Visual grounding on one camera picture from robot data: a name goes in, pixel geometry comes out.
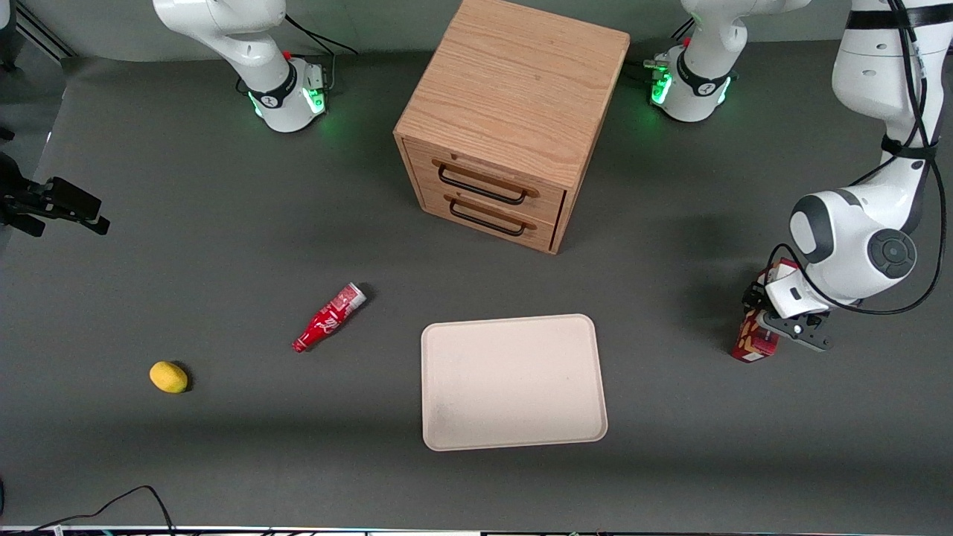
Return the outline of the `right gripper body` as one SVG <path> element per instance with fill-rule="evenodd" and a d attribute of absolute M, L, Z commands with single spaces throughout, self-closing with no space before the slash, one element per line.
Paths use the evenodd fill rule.
<path fill-rule="evenodd" d="M 33 183 L 25 179 L 14 160 L 1 153 L 1 223 L 31 237 L 41 237 L 45 223 L 24 210 Z"/>

